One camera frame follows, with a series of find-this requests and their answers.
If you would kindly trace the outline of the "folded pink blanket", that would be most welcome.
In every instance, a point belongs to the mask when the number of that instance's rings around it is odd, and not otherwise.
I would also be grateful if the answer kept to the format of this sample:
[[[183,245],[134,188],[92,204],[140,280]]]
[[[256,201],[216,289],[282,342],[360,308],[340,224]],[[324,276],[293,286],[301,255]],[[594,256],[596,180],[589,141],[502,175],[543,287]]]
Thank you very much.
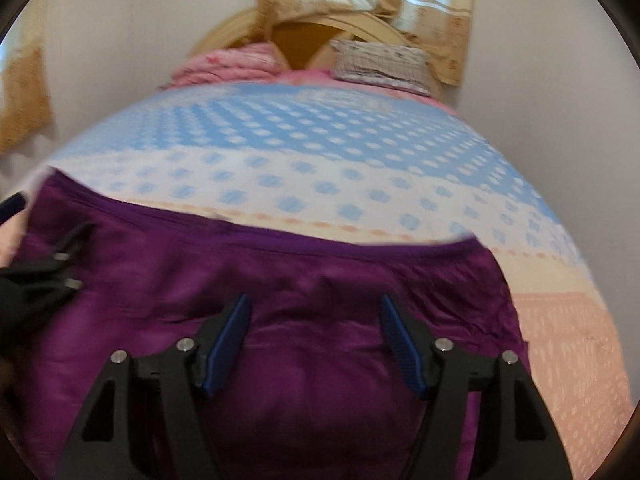
[[[167,88],[199,84],[226,84],[248,80],[273,80],[290,69],[272,42],[217,49],[190,58],[170,75]]]

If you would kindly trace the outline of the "blue peach dotted bedspread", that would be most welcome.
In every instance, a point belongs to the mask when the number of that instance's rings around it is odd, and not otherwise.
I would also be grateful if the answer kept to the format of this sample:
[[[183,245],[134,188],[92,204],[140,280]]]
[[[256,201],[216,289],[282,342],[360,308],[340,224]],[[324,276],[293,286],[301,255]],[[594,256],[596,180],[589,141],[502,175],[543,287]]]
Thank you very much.
[[[448,108],[324,84],[165,91],[98,122],[23,180],[59,169],[162,209],[349,243],[475,235],[511,289],[535,382],[572,473],[630,419],[622,346],[591,272],[538,192]]]

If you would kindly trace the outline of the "cream wooden headboard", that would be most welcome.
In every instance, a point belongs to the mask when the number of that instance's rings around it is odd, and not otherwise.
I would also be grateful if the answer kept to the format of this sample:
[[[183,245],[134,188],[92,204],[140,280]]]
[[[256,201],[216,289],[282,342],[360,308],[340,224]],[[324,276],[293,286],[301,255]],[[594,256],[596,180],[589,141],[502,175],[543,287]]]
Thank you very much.
[[[183,66],[174,71],[184,73],[193,59],[219,49],[242,48],[262,42],[256,29],[260,13],[249,8],[233,14],[214,26],[194,44]],[[411,42],[386,21],[367,12],[309,15],[283,22],[272,30],[273,54],[289,70],[329,70],[335,62],[331,42],[352,40],[409,47]]]

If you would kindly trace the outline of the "beige curtain left window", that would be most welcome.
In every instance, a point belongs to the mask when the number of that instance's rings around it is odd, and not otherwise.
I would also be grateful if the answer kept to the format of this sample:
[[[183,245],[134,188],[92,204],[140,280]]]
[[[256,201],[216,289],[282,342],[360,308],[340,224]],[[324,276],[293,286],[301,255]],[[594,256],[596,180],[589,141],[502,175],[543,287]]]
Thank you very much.
[[[52,122],[45,68],[41,41],[9,55],[1,72],[1,154]]]

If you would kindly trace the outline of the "striped grey pillow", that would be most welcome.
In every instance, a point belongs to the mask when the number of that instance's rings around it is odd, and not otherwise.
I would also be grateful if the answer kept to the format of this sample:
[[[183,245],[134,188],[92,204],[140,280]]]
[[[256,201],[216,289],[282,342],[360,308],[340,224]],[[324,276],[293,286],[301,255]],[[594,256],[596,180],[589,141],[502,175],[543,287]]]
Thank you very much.
[[[332,40],[335,79],[431,96],[428,56],[419,48],[380,42]]]

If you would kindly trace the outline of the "pink bed sheet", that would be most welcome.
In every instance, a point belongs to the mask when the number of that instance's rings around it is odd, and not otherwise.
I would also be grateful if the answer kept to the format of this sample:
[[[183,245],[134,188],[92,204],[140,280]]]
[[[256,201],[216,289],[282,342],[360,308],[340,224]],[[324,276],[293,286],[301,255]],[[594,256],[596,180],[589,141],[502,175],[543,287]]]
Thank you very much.
[[[382,94],[398,100],[416,101],[436,106],[453,113],[454,110],[441,100],[436,93],[416,84],[407,84],[382,76],[337,77],[330,70],[285,70],[278,74],[249,68],[221,68],[220,70],[200,70],[190,74],[172,75],[171,80],[160,86],[160,90],[186,88],[199,84],[234,84],[235,82],[257,82],[258,84],[288,84],[289,86],[319,86],[322,88],[355,89]]]

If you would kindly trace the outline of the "purple puffer jacket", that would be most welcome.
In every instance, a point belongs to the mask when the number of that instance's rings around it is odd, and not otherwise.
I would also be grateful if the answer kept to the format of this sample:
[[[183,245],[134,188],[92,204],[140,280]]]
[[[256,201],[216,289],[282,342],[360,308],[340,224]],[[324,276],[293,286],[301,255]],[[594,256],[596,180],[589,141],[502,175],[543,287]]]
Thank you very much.
[[[23,451],[51,478],[82,401],[118,349],[147,356],[241,295],[252,322],[210,415],[235,479],[395,479],[423,413],[378,326],[390,296],[466,351],[526,356],[506,279],[475,238],[358,246],[111,200],[54,172],[17,251],[93,230],[82,289],[21,368]]]

